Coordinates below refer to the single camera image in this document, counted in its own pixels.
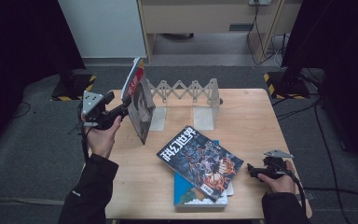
table top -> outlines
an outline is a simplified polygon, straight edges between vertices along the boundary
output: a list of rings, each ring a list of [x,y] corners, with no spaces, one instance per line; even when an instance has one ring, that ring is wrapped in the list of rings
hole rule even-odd
[[[262,89],[220,89],[220,105],[213,131],[200,131],[244,164],[232,180],[234,195],[224,209],[177,210],[173,206],[173,170],[156,156],[186,125],[194,125],[192,99],[171,99],[162,132],[149,132],[145,145],[136,135],[129,118],[117,131],[110,160],[119,165],[113,181],[113,196],[106,217],[114,219],[256,219],[263,218],[261,199],[270,192],[265,183],[251,178],[246,163],[264,167],[264,152],[278,148],[289,152],[268,94]],[[163,105],[155,96],[157,106]],[[117,99],[107,107],[121,102]],[[309,205],[307,215],[311,216]]]

black jacket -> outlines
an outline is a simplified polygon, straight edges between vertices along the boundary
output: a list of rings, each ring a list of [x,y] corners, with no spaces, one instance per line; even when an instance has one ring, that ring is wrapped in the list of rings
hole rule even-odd
[[[65,199],[59,223],[106,223],[105,207],[112,198],[117,169],[114,162],[92,154]],[[262,204],[266,224],[310,223],[294,194],[266,194]]]

magazine cover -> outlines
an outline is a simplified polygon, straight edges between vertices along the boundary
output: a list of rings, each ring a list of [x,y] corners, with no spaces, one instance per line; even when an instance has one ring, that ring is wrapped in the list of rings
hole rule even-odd
[[[173,205],[175,207],[226,207],[227,204],[227,190],[224,190],[216,202],[214,202],[206,197],[199,189],[194,188],[194,186],[179,174],[174,173]]]
[[[156,106],[147,85],[144,60],[141,58],[133,61],[132,69],[121,91],[121,99],[127,95],[132,99],[128,107],[130,120],[142,143],[145,144]]]
[[[191,126],[185,126],[157,156],[213,202],[243,164],[243,160]]]

yellow and black tape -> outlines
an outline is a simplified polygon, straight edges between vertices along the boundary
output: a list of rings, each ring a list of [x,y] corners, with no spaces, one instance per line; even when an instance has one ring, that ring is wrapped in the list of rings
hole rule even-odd
[[[308,95],[302,95],[302,94],[278,94],[275,90],[274,85],[271,82],[271,79],[269,78],[269,74],[264,74],[264,80],[266,81],[269,94],[273,99],[307,99],[309,98]]]
[[[97,78],[97,76],[92,75],[89,77],[89,83],[85,91],[91,91],[92,86],[94,85],[95,82],[95,78]],[[72,101],[72,100],[82,100],[82,99],[83,99],[83,92],[81,95],[78,96],[61,95],[61,96],[51,97],[51,101]]]

black curtain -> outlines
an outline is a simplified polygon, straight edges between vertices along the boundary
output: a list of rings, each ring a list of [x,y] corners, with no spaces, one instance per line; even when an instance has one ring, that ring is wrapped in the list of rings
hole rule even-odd
[[[0,0],[0,133],[27,85],[84,68],[57,0]]]
[[[282,65],[325,71],[325,107],[343,147],[358,153],[358,1],[304,0]]]

